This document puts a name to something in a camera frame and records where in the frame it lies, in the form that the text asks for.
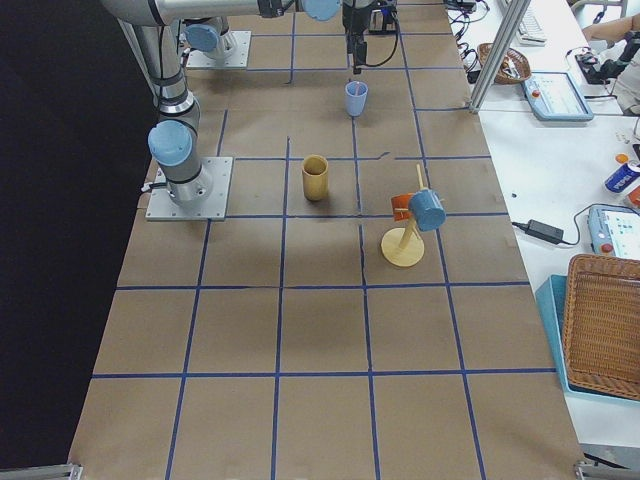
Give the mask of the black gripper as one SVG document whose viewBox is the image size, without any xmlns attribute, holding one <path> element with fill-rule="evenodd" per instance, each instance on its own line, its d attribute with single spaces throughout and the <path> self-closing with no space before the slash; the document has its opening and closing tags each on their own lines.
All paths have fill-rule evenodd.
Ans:
<svg viewBox="0 0 640 480">
<path fill-rule="evenodd" d="M 348 50 L 353 50 L 352 72 L 359 75 L 365 65 L 364 33 L 370 24 L 370 16 L 375 8 L 375 2 L 371 0 L 343 0 L 342 24 L 345 30 Z"/>
</svg>

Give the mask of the person's hand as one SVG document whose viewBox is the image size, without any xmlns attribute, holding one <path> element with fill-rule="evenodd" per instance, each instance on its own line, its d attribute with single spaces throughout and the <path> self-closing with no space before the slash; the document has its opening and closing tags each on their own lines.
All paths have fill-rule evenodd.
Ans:
<svg viewBox="0 0 640 480">
<path fill-rule="evenodd" d="M 592 24 L 582 29 L 587 41 L 602 40 L 612 43 L 621 41 L 630 31 L 639 30 L 639 15 L 628 16 L 605 23 Z"/>
</svg>

